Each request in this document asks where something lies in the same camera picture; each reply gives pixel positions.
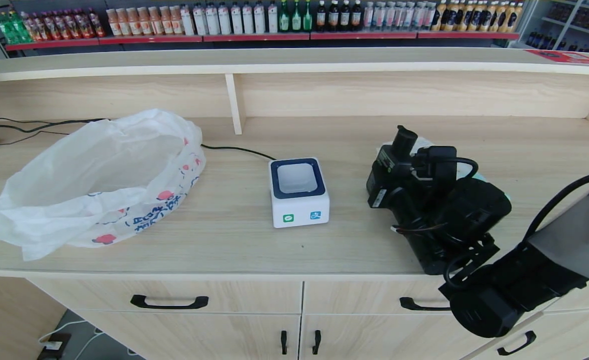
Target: plastic bag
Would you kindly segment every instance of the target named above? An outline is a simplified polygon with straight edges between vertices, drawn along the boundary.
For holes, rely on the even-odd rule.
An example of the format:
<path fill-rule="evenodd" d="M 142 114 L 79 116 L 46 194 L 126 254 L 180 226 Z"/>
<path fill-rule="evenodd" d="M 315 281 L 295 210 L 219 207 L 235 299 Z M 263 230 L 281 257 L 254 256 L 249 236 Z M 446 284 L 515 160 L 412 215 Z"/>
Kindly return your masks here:
<path fill-rule="evenodd" d="M 192 121 L 159 109 L 88 123 L 7 180 L 0 240 L 29 261 L 133 237 L 186 198 L 206 165 L 201 141 Z"/>

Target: bottle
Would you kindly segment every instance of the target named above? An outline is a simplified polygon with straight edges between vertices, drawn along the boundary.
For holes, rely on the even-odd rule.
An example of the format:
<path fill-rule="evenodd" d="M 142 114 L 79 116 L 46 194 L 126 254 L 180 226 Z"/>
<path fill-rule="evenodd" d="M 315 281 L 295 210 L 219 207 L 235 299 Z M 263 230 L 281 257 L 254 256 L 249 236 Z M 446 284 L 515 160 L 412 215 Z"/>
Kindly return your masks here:
<path fill-rule="evenodd" d="M 232 17 L 232 32 L 235 35 L 243 34 L 244 33 L 244 21 L 242 20 L 242 8 L 239 7 L 239 4 L 235 1 L 232 3 L 232 7 L 230 7 L 230 15 Z"/>
<path fill-rule="evenodd" d="M 279 16 L 279 31 L 290 31 L 290 12 L 288 12 L 288 3 L 286 0 L 281 0 L 281 16 Z"/>
<path fill-rule="evenodd" d="M 221 34 L 230 35 L 233 29 L 230 26 L 230 12 L 225 2 L 219 2 L 219 9 L 216 10 L 219 15 L 219 26 L 221 27 Z"/>
<path fill-rule="evenodd" d="M 310 14 L 310 0 L 305 0 L 305 14 L 303 16 L 303 30 L 304 32 L 311 32 L 313 30 L 313 16 Z"/>
<path fill-rule="evenodd" d="M 183 22 L 183 28 L 185 30 L 186 35 L 194 35 L 195 34 L 195 26 L 192 23 L 192 12 L 190 11 L 190 7 L 188 5 L 183 4 L 181 5 L 181 21 Z"/>
<path fill-rule="evenodd" d="M 248 1 L 243 3 L 241 15 L 243 18 L 243 32 L 245 34 L 254 34 L 253 7 Z"/>
<path fill-rule="evenodd" d="M 162 16 L 159 14 L 159 9 L 156 6 L 148 7 L 148 14 L 150 16 L 150 23 L 152 24 L 152 33 L 155 35 L 164 35 L 164 24 L 162 23 Z"/>
<path fill-rule="evenodd" d="M 503 25 L 498 28 L 498 32 L 507 33 L 511 32 L 514 28 L 515 21 L 517 20 L 518 16 L 518 14 L 515 14 L 516 4 L 517 3 L 514 1 L 510 2 L 510 6 L 505 9 L 505 21 L 503 22 Z"/>
<path fill-rule="evenodd" d="M 459 0 L 450 0 L 448 5 L 448 21 L 441 27 L 442 32 L 452 32 L 457 20 L 457 12 L 459 12 Z"/>
<path fill-rule="evenodd" d="M 292 11 L 292 31 L 301 31 L 302 16 L 299 14 L 299 0 L 294 0 L 294 10 Z"/>
<path fill-rule="evenodd" d="M 317 7 L 317 22 L 316 22 L 315 29 L 318 33 L 324 32 L 326 28 L 326 2 L 324 0 L 319 0 L 319 6 Z"/>
<path fill-rule="evenodd" d="M 161 24 L 163 25 L 163 32 L 166 35 L 174 34 L 173 27 L 173 16 L 171 15 L 171 9 L 168 6 L 159 7 L 161 13 Z"/>
<path fill-rule="evenodd" d="M 267 7 L 267 31 L 269 33 L 276 33 L 279 30 L 279 10 L 275 4 L 275 0 L 270 0 L 270 6 Z"/>
<path fill-rule="evenodd" d="M 266 12 L 261 0 L 258 0 L 253 9 L 255 20 L 255 32 L 257 34 L 264 34 L 266 32 Z"/>
<path fill-rule="evenodd" d="M 98 14 L 94 11 L 94 9 L 92 7 L 89 7 L 88 9 L 88 18 L 90 19 L 90 23 L 92 24 L 92 27 L 94 29 L 94 32 L 96 33 L 96 36 L 103 38 L 106 36 L 106 31 L 103 29 L 103 25 L 101 25 L 101 21 L 99 20 L 99 16 Z"/>
<path fill-rule="evenodd" d="M 439 5 L 436 6 L 436 9 L 434 11 L 434 17 L 432 18 L 432 27 L 430 27 L 430 30 L 432 30 L 433 32 L 438 32 L 439 30 L 441 30 L 441 20 L 443 19 L 445 12 L 448 11 L 448 5 L 446 5 L 446 0 L 440 1 L 441 2 L 439 3 Z"/>
<path fill-rule="evenodd" d="M 481 15 L 482 21 L 479 24 L 479 31 L 480 32 L 487 32 L 491 26 L 491 21 L 493 20 L 493 18 L 496 20 L 496 14 L 497 14 L 496 11 L 497 11 L 497 4 L 498 3 L 499 3 L 498 1 L 493 1 L 484 10 L 485 15 L 484 14 Z"/>
<path fill-rule="evenodd" d="M 566 38 L 563 38 L 563 39 L 561 39 L 561 42 L 557 46 L 556 50 L 564 50 L 565 47 L 566 47 Z"/>

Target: beverage bottle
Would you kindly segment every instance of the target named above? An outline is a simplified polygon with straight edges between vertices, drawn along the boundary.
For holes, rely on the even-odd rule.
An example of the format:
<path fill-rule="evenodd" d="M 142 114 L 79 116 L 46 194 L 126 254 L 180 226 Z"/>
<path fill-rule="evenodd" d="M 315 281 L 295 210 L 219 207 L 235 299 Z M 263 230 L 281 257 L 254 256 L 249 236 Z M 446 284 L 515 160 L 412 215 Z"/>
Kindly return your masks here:
<path fill-rule="evenodd" d="M 459 12 L 459 0 L 450 0 L 448 5 L 448 21 L 441 27 L 443 32 L 452 32 L 455 27 L 455 21 L 457 20 L 457 13 Z"/>
<path fill-rule="evenodd" d="M 103 26 L 101 25 L 101 21 L 99 20 L 99 16 L 98 14 L 93 10 L 92 7 L 90 7 L 88 9 L 88 17 L 90 19 L 90 23 L 92 24 L 93 28 L 94 28 L 94 32 L 96 33 L 96 36 L 103 38 L 106 36 L 106 31 L 103 29 Z"/>
<path fill-rule="evenodd" d="M 221 34 L 230 35 L 233 33 L 233 29 L 230 25 L 230 11 L 225 2 L 219 2 L 219 9 L 216 10 L 219 14 L 219 26 L 221 27 Z"/>
<path fill-rule="evenodd" d="M 181 21 L 183 22 L 183 29 L 185 30 L 185 34 L 194 35 L 195 25 L 192 23 L 192 11 L 190 11 L 190 7 L 188 7 L 186 4 L 182 4 L 179 13 L 181 14 Z"/>
<path fill-rule="evenodd" d="M 116 19 L 119 22 L 119 29 L 121 30 L 121 34 L 123 34 L 123 36 L 125 37 L 132 36 L 133 32 L 132 30 L 130 30 L 130 24 L 128 23 L 128 14 L 126 13 L 126 9 L 124 9 L 123 7 L 116 9 Z M 77 39 L 77 37 L 75 36 L 75 31 L 71 27 L 71 23 L 68 21 L 68 17 L 66 17 L 66 24 L 68 24 L 72 36 L 75 39 Z"/>
<path fill-rule="evenodd" d="M 215 5 L 210 2 L 208 7 L 215 8 Z M 173 35 L 174 34 L 174 27 L 173 27 L 173 15 L 171 14 L 171 9 L 168 6 L 159 7 L 159 11 L 161 13 L 161 25 L 163 25 L 163 32 L 166 35 Z"/>
<path fill-rule="evenodd" d="M 564 48 L 566 47 L 566 38 L 561 39 L 561 42 L 559 43 L 559 46 L 557 46 L 556 50 L 564 50 Z"/>
<path fill-rule="evenodd" d="M 361 11 L 359 12 L 359 20 L 361 20 Z M 305 0 L 305 14 L 303 16 L 303 30 L 304 30 L 304 32 L 312 32 L 312 30 L 313 30 L 313 16 L 310 14 L 310 0 Z"/>
<path fill-rule="evenodd" d="M 366 30 L 366 32 L 370 31 L 370 27 L 373 23 L 373 18 L 375 16 L 374 5 L 375 5 L 375 3 L 372 1 L 368 1 L 365 3 L 365 10 L 363 10 L 363 29 Z"/>
<path fill-rule="evenodd" d="M 196 28 L 197 35 L 208 35 L 208 23 L 206 22 L 206 14 L 203 7 L 201 7 L 201 2 L 194 4 L 192 15 L 194 16 L 194 27 Z"/>
<path fill-rule="evenodd" d="M 265 34 L 266 32 L 266 11 L 261 0 L 258 0 L 254 7 L 255 32 Z"/>
<path fill-rule="evenodd" d="M 445 16 L 445 13 L 448 11 L 448 5 L 446 5 L 446 0 L 440 0 L 439 5 L 436 6 L 434 11 L 434 16 L 432 17 L 432 25 L 430 30 L 433 32 L 438 32 L 441 30 L 441 21 Z"/>
<path fill-rule="evenodd" d="M 243 16 L 243 31 L 245 32 L 245 34 L 253 34 L 253 7 L 248 1 L 243 3 L 243 7 L 241 8 L 241 14 Z"/>
<path fill-rule="evenodd" d="M 279 31 L 279 9 L 275 0 L 270 0 L 267 7 L 267 32 L 274 34 Z"/>
<path fill-rule="evenodd" d="M 319 0 L 319 6 L 317 7 L 317 26 L 315 29 L 317 32 L 322 33 L 326 29 L 326 2 Z"/>
<path fill-rule="evenodd" d="M 294 0 L 294 11 L 292 11 L 292 31 L 293 32 L 300 32 L 301 31 L 301 21 L 302 17 L 299 14 L 299 0 Z"/>
<path fill-rule="evenodd" d="M 333 33 L 336 32 L 339 26 L 339 7 L 337 4 L 339 4 L 337 0 L 332 0 L 328 9 L 328 30 Z"/>
<path fill-rule="evenodd" d="M 230 7 L 230 16 L 232 17 L 232 31 L 239 35 L 244 33 L 244 21 L 242 20 L 242 8 L 235 1 Z"/>
<path fill-rule="evenodd" d="M 284 33 L 290 31 L 290 12 L 288 12 L 288 3 L 286 2 L 286 0 L 281 0 L 281 16 L 279 16 L 279 31 Z"/>
<path fill-rule="evenodd" d="M 53 40 L 61 40 L 63 36 L 59 34 L 59 29 L 57 28 L 57 24 L 55 23 L 55 19 L 50 16 L 48 12 L 41 12 L 41 20 L 43 20 L 43 24 L 48 29 L 50 36 L 52 36 Z"/>

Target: black cabinet handle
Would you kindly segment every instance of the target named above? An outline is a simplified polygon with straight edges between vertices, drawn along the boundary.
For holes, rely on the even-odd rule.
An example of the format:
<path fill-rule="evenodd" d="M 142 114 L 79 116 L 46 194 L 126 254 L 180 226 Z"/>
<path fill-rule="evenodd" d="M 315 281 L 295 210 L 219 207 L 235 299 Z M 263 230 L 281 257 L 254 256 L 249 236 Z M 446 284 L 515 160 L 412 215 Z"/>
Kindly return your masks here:
<path fill-rule="evenodd" d="M 500 348 L 496 349 L 496 352 L 500 356 L 512 355 L 512 354 L 516 353 L 517 351 L 520 351 L 521 349 L 525 349 L 527 346 L 534 343 L 536 339 L 537 339 L 537 334 L 532 330 L 528 330 L 525 332 L 525 344 L 519 346 L 518 348 L 516 348 L 512 351 L 506 351 L 506 349 L 503 348 L 503 346 L 501 346 Z"/>
<path fill-rule="evenodd" d="M 130 299 L 130 304 L 136 306 L 137 308 L 143 309 L 174 309 L 174 310 L 194 310 L 194 309 L 201 309 L 208 306 L 208 300 L 210 298 L 208 296 L 197 296 L 194 299 L 194 302 L 190 305 L 179 305 L 179 306 L 160 306 L 160 305 L 148 305 L 146 303 L 146 296 L 135 294 Z"/>
<path fill-rule="evenodd" d="M 322 343 L 322 331 L 316 330 L 314 332 L 314 346 L 312 347 L 312 355 L 319 353 L 319 345 Z"/>
<path fill-rule="evenodd" d="M 288 332 L 281 330 L 281 355 L 288 355 L 288 348 L 286 347 L 288 342 Z"/>
<path fill-rule="evenodd" d="M 420 306 L 415 303 L 412 297 L 402 297 L 399 298 L 399 303 L 401 304 L 402 308 L 408 310 L 423 310 L 424 312 L 449 312 L 449 307 L 428 307 L 428 306 Z"/>

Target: plastic bottle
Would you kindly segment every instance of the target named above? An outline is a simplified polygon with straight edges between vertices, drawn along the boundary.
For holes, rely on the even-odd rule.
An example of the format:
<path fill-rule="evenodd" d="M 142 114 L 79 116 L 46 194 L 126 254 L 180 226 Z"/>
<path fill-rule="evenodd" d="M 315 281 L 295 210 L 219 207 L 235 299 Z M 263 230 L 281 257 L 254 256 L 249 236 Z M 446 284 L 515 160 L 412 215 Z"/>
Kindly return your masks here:
<path fill-rule="evenodd" d="M 275 0 L 270 0 L 267 7 L 267 32 L 274 34 L 279 31 L 279 9 Z"/>
<path fill-rule="evenodd" d="M 265 34 L 266 32 L 266 11 L 261 0 L 258 0 L 253 9 L 255 20 L 255 32 L 257 34 Z"/>
<path fill-rule="evenodd" d="M 161 13 L 161 24 L 163 25 L 163 32 L 166 35 L 173 35 L 174 34 L 174 27 L 173 27 L 173 15 L 171 14 L 171 9 L 168 6 L 159 7 L 159 11 Z"/>
<path fill-rule="evenodd" d="M 239 4 L 235 1 L 232 3 L 232 7 L 230 7 L 230 16 L 232 18 L 232 32 L 235 34 L 243 34 L 244 33 L 244 20 L 242 20 L 242 8 L 239 7 Z"/>
<path fill-rule="evenodd" d="M 248 1 L 243 3 L 241 14 L 243 16 L 243 32 L 245 34 L 254 34 L 253 7 Z"/>
<path fill-rule="evenodd" d="M 336 32 L 339 26 L 339 7 L 337 4 L 339 4 L 337 0 L 332 0 L 328 9 L 328 30 L 332 33 Z"/>
<path fill-rule="evenodd" d="M 150 23 L 152 24 L 152 33 L 157 36 L 166 34 L 159 9 L 156 6 L 150 6 L 148 7 L 148 14 L 150 15 Z"/>
<path fill-rule="evenodd" d="M 194 16 L 194 27 L 197 35 L 208 35 L 208 22 L 206 20 L 206 13 L 201 7 L 201 2 L 194 4 L 192 8 L 192 15 Z"/>
<path fill-rule="evenodd" d="M 326 30 L 326 14 L 326 2 L 324 0 L 319 0 L 315 27 L 318 33 L 322 33 Z"/>

